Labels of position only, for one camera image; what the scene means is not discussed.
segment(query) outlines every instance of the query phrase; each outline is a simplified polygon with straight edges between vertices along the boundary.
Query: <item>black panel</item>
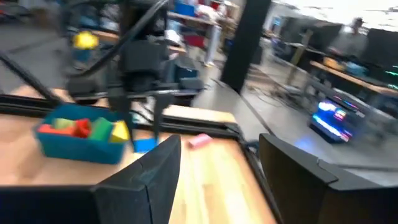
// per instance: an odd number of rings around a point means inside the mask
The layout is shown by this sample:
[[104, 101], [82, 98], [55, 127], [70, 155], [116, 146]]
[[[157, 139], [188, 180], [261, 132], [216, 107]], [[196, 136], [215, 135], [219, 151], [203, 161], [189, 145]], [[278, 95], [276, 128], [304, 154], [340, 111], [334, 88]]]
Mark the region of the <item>black panel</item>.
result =
[[267, 134], [259, 154], [284, 224], [397, 223], [397, 187], [383, 187]]
[[180, 160], [173, 135], [98, 185], [0, 187], [0, 223], [167, 224]]
[[240, 93], [262, 34], [271, 0], [248, 0], [225, 62], [221, 81]]
[[87, 187], [0, 189], [0, 223], [100, 223], [94, 195]]

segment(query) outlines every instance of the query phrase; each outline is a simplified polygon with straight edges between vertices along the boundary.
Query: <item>pink object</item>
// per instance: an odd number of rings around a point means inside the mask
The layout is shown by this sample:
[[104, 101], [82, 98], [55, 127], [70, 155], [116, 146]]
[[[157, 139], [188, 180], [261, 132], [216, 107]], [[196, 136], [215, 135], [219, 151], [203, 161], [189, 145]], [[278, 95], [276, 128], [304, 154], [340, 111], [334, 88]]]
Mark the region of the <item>pink object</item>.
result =
[[198, 136], [195, 136], [194, 138], [189, 140], [188, 144], [193, 149], [204, 146], [205, 144], [209, 143], [211, 140], [212, 138], [207, 134], [199, 134]]

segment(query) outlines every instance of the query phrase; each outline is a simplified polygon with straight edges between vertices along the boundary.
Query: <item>colorful blocks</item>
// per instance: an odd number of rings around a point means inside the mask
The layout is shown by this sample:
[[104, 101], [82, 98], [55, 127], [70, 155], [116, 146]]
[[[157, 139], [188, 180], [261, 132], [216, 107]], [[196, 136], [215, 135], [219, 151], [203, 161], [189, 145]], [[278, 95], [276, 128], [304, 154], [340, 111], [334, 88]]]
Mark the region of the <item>colorful blocks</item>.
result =
[[88, 136], [90, 140], [108, 141], [109, 134], [113, 129], [113, 123], [105, 118], [98, 118], [94, 124], [91, 134]]
[[80, 119], [76, 121], [76, 131], [74, 136], [87, 138], [91, 134], [91, 123], [89, 119]]
[[65, 129], [54, 129], [49, 124], [43, 124], [38, 129], [38, 132], [40, 132], [40, 133], [61, 134], [61, 135], [69, 135], [69, 136], [72, 136], [75, 131], [76, 131], [76, 126], [70, 126], [69, 128], [65, 128]]
[[124, 142], [130, 139], [129, 130], [124, 121], [117, 121], [111, 133], [110, 142]]
[[69, 128], [70, 126], [74, 126], [75, 121], [65, 119], [65, 118], [57, 118], [53, 121], [53, 127], [54, 129], [65, 129]]

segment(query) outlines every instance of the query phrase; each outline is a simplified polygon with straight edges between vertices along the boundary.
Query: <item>red object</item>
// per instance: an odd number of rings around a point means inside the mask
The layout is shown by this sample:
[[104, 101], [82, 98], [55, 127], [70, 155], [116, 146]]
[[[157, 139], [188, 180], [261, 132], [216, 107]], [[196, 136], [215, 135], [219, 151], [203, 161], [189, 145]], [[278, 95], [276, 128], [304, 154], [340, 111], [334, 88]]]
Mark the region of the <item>red object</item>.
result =
[[200, 35], [184, 35], [184, 39], [189, 46], [205, 48], [205, 37]]
[[212, 2], [210, 3], [210, 7], [212, 7], [214, 10], [217, 11], [218, 6], [220, 6], [220, 4], [221, 4], [220, 2], [212, 1]]
[[69, 136], [72, 136], [73, 133], [75, 133], [75, 131], [76, 131], [76, 126], [72, 126], [65, 129], [53, 129], [53, 127], [50, 124], [42, 124], [38, 129], [38, 132], [40, 133], [60, 134], [60, 135], [69, 135]]
[[76, 131], [74, 136], [79, 138], [87, 138], [91, 133], [91, 123], [89, 119], [80, 119], [76, 121]]

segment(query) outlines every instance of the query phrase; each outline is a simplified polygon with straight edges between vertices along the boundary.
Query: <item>person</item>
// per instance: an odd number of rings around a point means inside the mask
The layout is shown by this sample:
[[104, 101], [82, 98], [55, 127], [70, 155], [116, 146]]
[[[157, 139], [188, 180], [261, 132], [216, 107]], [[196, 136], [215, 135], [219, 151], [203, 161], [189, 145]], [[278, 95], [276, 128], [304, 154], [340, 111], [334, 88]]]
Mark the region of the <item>person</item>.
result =
[[356, 18], [351, 26], [352, 31], [341, 33], [331, 43], [329, 51], [339, 56], [360, 58], [368, 44], [368, 38], [359, 33], [362, 25], [362, 18]]

